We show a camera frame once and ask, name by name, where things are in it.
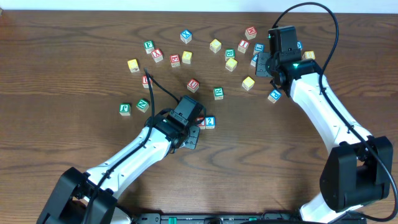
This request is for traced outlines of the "blue 2 block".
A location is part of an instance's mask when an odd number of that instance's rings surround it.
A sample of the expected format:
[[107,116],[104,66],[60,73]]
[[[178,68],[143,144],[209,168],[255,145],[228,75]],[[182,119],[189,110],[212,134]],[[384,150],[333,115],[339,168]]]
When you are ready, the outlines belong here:
[[216,125],[214,116],[207,116],[205,118],[205,128],[206,129],[214,129]]

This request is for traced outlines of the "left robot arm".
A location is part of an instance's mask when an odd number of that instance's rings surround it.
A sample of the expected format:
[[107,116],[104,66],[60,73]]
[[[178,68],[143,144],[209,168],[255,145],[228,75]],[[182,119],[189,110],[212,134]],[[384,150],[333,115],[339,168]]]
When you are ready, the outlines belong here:
[[118,198],[151,165],[176,149],[194,149],[205,107],[189,96],[175,109],[148,118],[140,134],[102,164],[80,172],[71,167],[59,178],[38,223],[132,223]]

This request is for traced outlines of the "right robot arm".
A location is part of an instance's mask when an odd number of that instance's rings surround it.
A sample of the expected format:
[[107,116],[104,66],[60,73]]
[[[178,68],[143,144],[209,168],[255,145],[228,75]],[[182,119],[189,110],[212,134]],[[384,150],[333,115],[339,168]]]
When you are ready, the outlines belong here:
[[275,103],[287,95],[303,109],[321,136],[328,159],[320,176],[320,193],[300,208],[301,219],[333,223],[345,216],[372,217],[357,210],[397,194],[391,174],[393,147],[385,136],[363,128],[331,90],[325,69],[303,57],[293,26],[268,31],[269,52],[259,52],[256,76],[271,78],[268,96]]

